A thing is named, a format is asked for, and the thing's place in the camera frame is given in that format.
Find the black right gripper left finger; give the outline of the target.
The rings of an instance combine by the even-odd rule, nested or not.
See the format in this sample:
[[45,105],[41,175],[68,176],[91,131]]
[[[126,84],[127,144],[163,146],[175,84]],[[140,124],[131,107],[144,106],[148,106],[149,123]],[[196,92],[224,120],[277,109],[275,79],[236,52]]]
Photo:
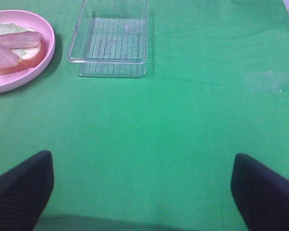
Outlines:
[[0,231],[32,231],[54,187],[53,157],[41,151],[0,175]]

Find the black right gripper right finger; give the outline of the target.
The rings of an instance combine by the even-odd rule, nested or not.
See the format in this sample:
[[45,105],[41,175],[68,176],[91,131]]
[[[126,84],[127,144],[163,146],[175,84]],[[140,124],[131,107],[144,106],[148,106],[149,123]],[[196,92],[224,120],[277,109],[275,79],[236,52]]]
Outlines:
[[247,154],[236,154],[231,193],[248,230],[289,231],[289,180]]

